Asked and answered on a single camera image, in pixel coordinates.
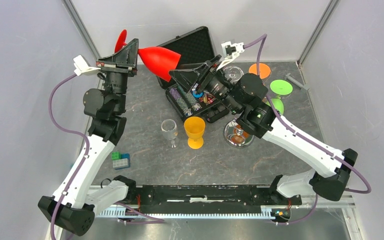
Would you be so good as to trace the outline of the red plastic wine glass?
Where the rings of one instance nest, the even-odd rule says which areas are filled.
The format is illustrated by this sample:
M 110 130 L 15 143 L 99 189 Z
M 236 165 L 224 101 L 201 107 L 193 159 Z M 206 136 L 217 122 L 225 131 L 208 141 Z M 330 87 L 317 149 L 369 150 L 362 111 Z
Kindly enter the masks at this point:
M 181 59 L 181 55 L 161 46 L 139 48 L 138 55 L 144 65 L 157 77 L 170 82 L 169 71 L 175 70 Z

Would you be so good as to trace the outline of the clear wine glass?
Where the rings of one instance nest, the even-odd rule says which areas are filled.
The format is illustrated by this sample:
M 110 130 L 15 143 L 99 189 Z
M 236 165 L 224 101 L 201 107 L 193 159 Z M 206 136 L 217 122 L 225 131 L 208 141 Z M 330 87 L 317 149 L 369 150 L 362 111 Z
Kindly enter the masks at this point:
M 160 127 L 163 137 L 168 141 L 170 147 L 176 148 L 178 145 L 178 128 L 176 122 L 173 119 L 166 119 L 161 123 Z
M 225 78 L 235 85 L 244 75 L 242 69 L 235 65 L 226 66 L 223 68 Z

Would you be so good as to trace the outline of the green plastic wine glass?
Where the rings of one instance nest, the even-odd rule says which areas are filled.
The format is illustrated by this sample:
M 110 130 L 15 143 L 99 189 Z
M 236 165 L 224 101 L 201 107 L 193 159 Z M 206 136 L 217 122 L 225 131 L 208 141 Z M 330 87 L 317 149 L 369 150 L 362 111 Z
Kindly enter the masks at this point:
M 281 114 L 284 114 L 285 105 L 284 98 L 287 98 L 293 92 L 293 86 L 286 80 L 276 79 L 269 84 L 268 95 L 273 103 L 274 108 Z

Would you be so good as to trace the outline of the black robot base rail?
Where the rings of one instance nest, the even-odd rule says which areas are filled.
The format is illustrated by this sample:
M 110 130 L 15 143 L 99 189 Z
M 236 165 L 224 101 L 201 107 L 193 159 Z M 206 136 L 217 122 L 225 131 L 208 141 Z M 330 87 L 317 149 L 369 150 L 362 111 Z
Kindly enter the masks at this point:
M 133 220 L 259 219 L 286 222 L 300 195 L 284 197 L 273 186 L 255 184 L 132 185 L 127 196 L 100 216 Z

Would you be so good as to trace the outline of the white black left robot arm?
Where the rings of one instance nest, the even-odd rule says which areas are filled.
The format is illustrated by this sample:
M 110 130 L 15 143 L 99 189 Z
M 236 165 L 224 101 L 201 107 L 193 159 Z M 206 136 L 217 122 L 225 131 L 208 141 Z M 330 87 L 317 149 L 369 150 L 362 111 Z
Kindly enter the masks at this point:
M 91 88 L 83 96 L 84 113 L 92 118 L 87 133 L 80 133 L 83 147 L 67 176 L 51 196 L 42 196 L 38 207 L 51 225 L 83 236 L 96 215 L 116 202 L 133 203 L 137 198 L 135 181 L 116 176 L 107 186 L 89 193 L 104 160 L 120 141 L 126 126 L 128 78 L 137 74 L 139 41 L 133 39 L 110 56 L 90 66 L 78 55 L 74 58 L 74 77 L 97 75 L 104 88 Z

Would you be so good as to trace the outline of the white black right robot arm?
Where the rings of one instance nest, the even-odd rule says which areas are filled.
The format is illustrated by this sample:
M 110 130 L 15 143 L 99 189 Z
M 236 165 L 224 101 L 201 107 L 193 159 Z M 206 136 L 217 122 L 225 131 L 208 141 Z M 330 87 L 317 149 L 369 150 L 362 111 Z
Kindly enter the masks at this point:
M 246 73 L 231 83 L 221 68 L 220 56 L 203 63 L 184 64 L 169 71 L 179 86 L 209 92 L 239 117 L 237 123 L 249 135 L 282 147 L 310 166 L 295 175 L 279 175 L 270 185 L 269 199 L 282 204 L 297 195 L 318 195 L 339 201 L 347 189 L 357 152 L 336 149 L 295 127 L 264 102 L 268 89 L 257 74 Z

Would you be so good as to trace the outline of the orange plastic wine glass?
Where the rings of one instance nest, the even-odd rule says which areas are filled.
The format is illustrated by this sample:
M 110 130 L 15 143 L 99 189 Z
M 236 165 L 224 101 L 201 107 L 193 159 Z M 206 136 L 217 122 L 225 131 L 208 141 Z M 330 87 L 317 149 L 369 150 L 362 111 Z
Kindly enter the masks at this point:
M 255 75 L 259 73 L 260 78 L 263 80 L 267 79 L 272 73 L 271 68 L 265 63 L 259 63 L 258 69 L 257 69 L 257 64 L 254 63 L 248 68 L 248 72 Z

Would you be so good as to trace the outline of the yellow plastic wine glass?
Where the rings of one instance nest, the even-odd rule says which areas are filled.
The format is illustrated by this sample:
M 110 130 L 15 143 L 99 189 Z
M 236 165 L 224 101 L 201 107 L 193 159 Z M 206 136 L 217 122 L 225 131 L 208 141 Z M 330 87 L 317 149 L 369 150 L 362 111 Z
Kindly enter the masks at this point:
M 183 127 L 188 137 L 188 146 L 194 150 L 200 149 L 204 145 L 205 121 L 198 116 L 191 116 L 184 121 Z

